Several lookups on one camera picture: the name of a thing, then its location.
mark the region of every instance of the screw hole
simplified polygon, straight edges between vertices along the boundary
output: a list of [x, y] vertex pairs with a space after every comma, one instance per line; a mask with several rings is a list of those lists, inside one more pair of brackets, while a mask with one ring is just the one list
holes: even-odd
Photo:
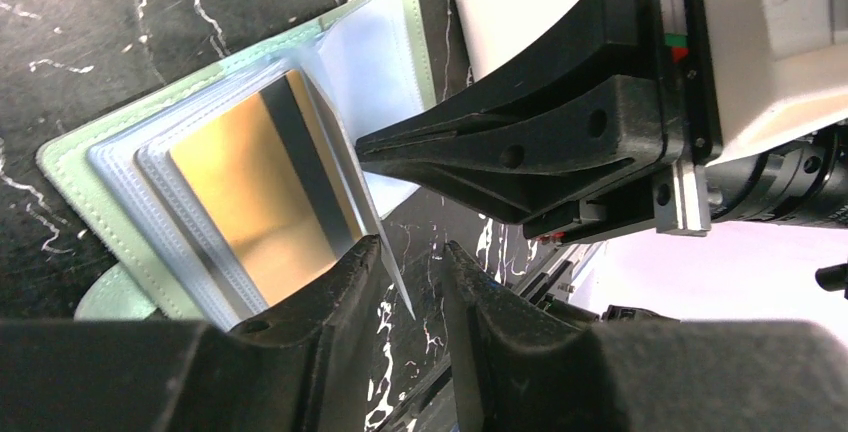
[[508, 169], [514, 169], [524, 162], [524, 147], [520, 145], [510, 145], [501, 152], [501, 165]]
[[821, 159], [815, 155], [804, 161], [804, 172], [814, 174], [821, 168]]
[[662, 184], [657, 187], [657, 204], [660, 207], [665, 207], [671, 200], [671, 188], [668, 184]]
[[271, 324], [269, 324], [267, 320], [254, 320], [244, 324], [244, 330], [242, 332], [245, 334], [255, 334], [270, 328]]
[[598, 138], [607, 130], [607, 113], [601, 109], [592, 112], [589, 116], [589, 135]]

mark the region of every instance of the black plastic part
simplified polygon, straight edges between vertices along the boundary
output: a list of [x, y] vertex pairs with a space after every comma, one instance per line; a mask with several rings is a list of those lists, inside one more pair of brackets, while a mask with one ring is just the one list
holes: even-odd
[[361, 138], [357, 154], [365, 170], [524, 224], [529, 238], [629, 221], [579, 222], [575, 204], [671, 164], [688, 124], [660, 0], [580, 0], [504, 66]]
[[679, 322], [677, 319], [660, 315], [652, 310], [640, 309], [638, 307], [628, 307], [621, 305], [610, 305], [607, 311], [604, 312], [602, 319], [604, 322], [614, 321], [630, 321], [630, 320], [672, 320]]
[[496, 283], [456, 243], [442, 266], [462, 432], [848, 424], [848, 353], [818, 326], [636, 320], [578, 332]]
[[573, 327], [575, 330], [586, 329], [601, 320], [601, 317], [594, 312], [562, 302], [550, 295], [545, 297], [545, 300], [539, 304], [539, 308], [551, 317]]
[[225, 334], [203, 322], [0, 324], [0, 430], [361, 432], [380, 242]]
[[573, 268], [573, 262], [565, 261], [556, 269], [552, 270], [550, 274], [541, 273], [537, 275], [529, 284], [527, 284], [527, 287], [524, 290], [517, 291], [519, 292], [518, 296], [533, 305], [539, 305], [551, 287], [557, 283], [559, 278], [562, 277], [566, 271]]
[[848, 287], [848, 264], [832, 265], [816, 271], [816, 282], [828, 292], [838, 292]]
[[683, 3], [686, 7], [689, 53], [679, 65], [686, 81], [683, 90], [689, 142], [692, 144], [692, 162], [706, 165], [717, 159], [724, 149], [707, 30], [707, 9], [704, 0], [683, 0]]

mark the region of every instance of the table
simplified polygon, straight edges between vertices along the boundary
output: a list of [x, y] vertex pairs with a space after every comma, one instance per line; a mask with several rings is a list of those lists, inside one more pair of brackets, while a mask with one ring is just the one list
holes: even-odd
[[[115, 259], [35, 165], [48, 140], [346, 0], [0, 0], [0, 317], [71, 317]], [[440, 100], [470, 83], [453, 0], [421, 0]], [[419, 190], [385, 221], [417, 320], [388, 287], [371, 425], [445, 355], [435, 265], [457, 240], [499, 280], [537, 254], [516, 227]]]

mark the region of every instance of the card holder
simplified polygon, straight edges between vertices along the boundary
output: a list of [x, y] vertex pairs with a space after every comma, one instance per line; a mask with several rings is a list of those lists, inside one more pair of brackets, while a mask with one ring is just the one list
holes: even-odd
[[[371, 9], [366, 7], [369, 4], [373, 5]], [[286, 54], [297, 55], [298, 58], [296, 60], [300, 62], [298, 66], [304, 68], [307, 74], [314, 74], [317, 82], [325, 79], [333, 80], [333, 70], [329, 74], [325, 74], [323, 78], [317, 78], [320, 74], [315, 73], [315, 70], [320, 67], [313, 70], [309, 61], [304, 60], [303, 57], [316, 58], [322, 67], [329, 65], [330, 69], [337, 65], [333, 64], [332, 61], [335, 59], [341, 60], [340, 57], [333, 58], [329, 56], [330, 54], [324, 54], [323, 56], [318, 54], [321, 50], [320, 45], [322, 44], [320, 41], [332, 37], [334, 30], [339, 29], [333, 28], [332, 26], [334, 24], [344, 25], [345, 18], [355, 13], [371, 14], [368, 19], [369, 21], [379, 21], [381, 14], [383, 15], [383, 19], [388, 19], [384, 20], [383, 23], [384, 25], [389, 23], [392, 25], [391, 33], [394, 35], [383, 36], [382, 40], [387, 44], [391, 44], [393, 51], [401, 50], [404, 54], [411, 56], [411, 59], [404, 59], [406, 60], [406, 65], [401, 73], [408, 74], [410, 70], [412, 71], [411, 80], [407, 77], [406, 82], [407, 85], [411, 84], [416, 89], [418, 97], [414, 101], [416, 104], [415, 107], [423, 110], [423, 108], [432, 106], [435, 102], [435, 94], [432, 86], [429, 56], [426, 51], [418, 1], [355, 0], [322, 17], [307, 22], [290, 32], [263, 41], [260, 44], [223, 59], [206, 69], [192, 74], [186, 79], [155, 92], [151, 96], [140, 99], [91, 124], [87, 124], [63, 137], [55, 139], [39, 150], [39, 166], [51, 182], [56, 185], [62, 195], [68, 199], [74, 209], [89, 223], [91, 230], [119, 258], [124, 266], [120, 272], [131, 275], [132, 280], [141, 287], [144, 293], [153, 299], [155, 304], [166, 315], [175, 318], [189, 318], [197, 317], [198, 312], [202, 311], [207, 317], [211, 318], [214, 315], [215, 322], [222, 325], [222, 327], [226, 327], [226, 324], [233, 322], [237, 318], [246, 314], [252, 314], [255, 310], [267, 306], [267, 300], [261, 297], [261, 293], [258, 292], [255, 284], [251, 284], [251, 281], [239, 279], [239, 276], [244, 276], [243, 266], [240, 266], [237, 258], [236, 260], [233, 259], [235, 254], [232, 253], [230, 248], [220, 246], [226, 240], [222, 238], [220, 231], [216, 231], [217, 228], [210, 227], [211, 219], [205, 209], [196, 208], [194, 210], [194, 212], [197, 212], [196, 214], [186, 216], [193, 217], [193, 219], [186, 221], [180, 220], [178, 207], [172, 208], [171, 204], [165, 200], [164, 195], [155, 187], [151, 186], [152, 180], [145, 175], [145, 171], [140, 167], [141, 156], [137, 155], [135, 157], [137, 162], [130, 165], [126, 162], [126, 151], [123, 149], [120, 149], [120, 159], [108, 160], [104, 158], [105, 149], [101, 149], [100, 151], [95, 149], [90, 153], [89, 149], [99, 143], [102, 143], [101, 146], [105, 148], [111, 137], [126, 131], [128, 128], [147, 118], [158, 116], [157, 114], [164, 117], [164, 111], [177, 104], [200, 101], [203, 97], [206, 97], [203, 100], [208, 100], [209, 97], [213, 96], [209, 94], [217, 94], [215, 95], [216, 97], [230, 94], [233, 92], [233, 89], [228, 89], [228, 87], [232, 86], [232, 84], [242, 80], [245, 76], [255, 74], [257, 67], [267, 66], [269, 62], [278, 61]], [[363, 43], [367, 43], [369, 47], [375, 47], [379, 45], [381, 37], [379, 37], [379, 34], [376, 34], [376, 37], [370, 37], [369, 39]], [[323, 63], [328, 58], [330, 59], [330, 63]], [[413, 63], [412, 67], [408, 65], [410, 60]], [[394, 84], [394, 82], [391, 82], [383, 85], [388, 90], [393, 91]], [[320, 86], [319, 88], [325, 90], [328, 94], [328, 100], [332, 101], [332, 95], [335, 92], [332, 83], [321, 82], [317, 85]], [[307, 88], [311, 91], [313, 90], [311, 87], [310, 85]], [[348, 121], [351, 118], [357, 120], [356, 114], [360, 114], [361, 112], [359, 111], [361, 110], [376, 111], [376, 115], [391, 115], [393, 110], [392, 106], [386, 103], [374, 108], [373, 104], [360, 104], [356, 103], [356, 100], [351, 101], [351, 97], [353, 96], [350, 94], [339, 94], [339, 103], [342, 104], [342, 107], [337, 112], [338, 118], [342, 121]], [[147, 190], [152, 191], [150, 195], [156, 201], [159, 201], [160, 205], [163, 205], [166, 211], [172, 216], [168, 219], [172, 221], [174, 227], [166, 234], [171, 234], [169, 235], [170, 238], [166, 237], [162, 240], [170, 241], [173, 239], [175, 242], [171, 246], [176, 247], [175, 244], [179, 245], [176, 247], [178, 253], [175, 254], [179, 257], [179, 260], [193, 261], [192, 263], [195, 267], [198, 262], [201, 263], [207, 270], [207, 278], [197, 279], [194, 276], [186, 280], [178, 278], [179, 273], [177, 270], [183, 267], [177, 263], [166, 263], [161, 259], [164, 254], [160, 249], [164, 249], [165, 244], [159, 243], [157, 242], [159, 239], [153, 238], [153, 231], [149, 231], [150, 233], [147, 234], [142, 233], [140, 227], [135, 223], [135, 217], [129, 214], [129, 202], [118, 200], [116, 198], [117, 193], [107, 185], [108, 179], [100, 177], [100, 172], [104, 172], [104, 177], [106, 177], [107, 169], [131, 171], [132, 169], [130, 167], [135, 168], [135, 172], [141, 171], [140, 175], [137, 174], [135, 176], [135, 180], [146, 183]], [[383, 209], [379, 211], [381, 215], [388, 213], [391, 208], [411, 194], [415, 186], [403, 183], [401, 184], [401, 188], [403, 189], [401, 193], [383, 193], [380, 198], [374, 201], [378, 209], [382, 206]], [[188, 195], [185, 197], [186, 200], [192, 198]], [[186, 208], [183, 212], [188, 214], [189, 211]], [[356, 234], [360, 233], [358, 231], [367, 229], [363, 225], [365, 221], [361, 214], [362, 210], [357, 208], [355, 212], [348, 213], [354, 219], [351, 219], [349, 216], [346, 217], [348, 223], [355, 222], [355, 225], [350, 227], [351, 237], [356, 237]], [[179, 242], [180, 239], [177, 235], [182, 236], [181, 240], [183, 242]], [[194, 259], [183, 257], [183, 255], [188, 255], [189, 252], [194, 253], [196, 257]], [[192, 280], [200, 282], [197, 290], [195, 290], [195, 285], [191, 282]], [[197, 297], [204, 294], [208, 300], [201, 301], [204, 302], [201, 305], [197, 303]], [[226, 303], [226, 306], [222, 306], [220, 310], [214, 311], [214, 307], [212, 307], [213, 303]]]
[[226, 109], [208, 105], [235, 100], [233, 97], [244, 95], [244, 90], [261, 87], [290, 66], [285, 60], [260, 61], [215, 87], [92, 146], [87, 155], [115, 199], [195, 303], [207, 317], [225, 326], [235, 325], [265, 310], [267, 303], [246, 278], [238, 261], [231, 257], [226, 242], [202, 209], [191, 212], [175, 209], [176, 214], [171, 215], [171, 210], [156, 193], [157, 188], [143, 179], [136, 164], [136, 153], [145, 143], [187, 120], [204, 121], [220, 114]]

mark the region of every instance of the mint green card holder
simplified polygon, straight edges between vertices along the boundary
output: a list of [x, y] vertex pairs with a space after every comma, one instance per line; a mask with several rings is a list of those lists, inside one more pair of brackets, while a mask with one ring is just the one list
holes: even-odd
[[[83, 302], [85, 310], [84, 313], [78, 313], [78, 318], [141, 318], [148, 306], [145, 297], [140, 297], [140, 294], [145, 294], [149, 303], [170, 318], [203, 317], [182, 285], [88, 164], [88, 149], [263, 57], [316, 38], [341, 17], [368, 1], [354, 0], [281, 35], [264, 40], [58, 137], [39, 149], [37, 162], [41, 170], [120, 262], [94, 285], [94, 293], [86, 294]], [[416, 77], [426, 110], [435, 105], [436, 96], [421, 10], [418, 0], [402, 2]], [[137, 288], [128, 285], [131, 283], [127, 281], [128, 277], [137, 284]]]

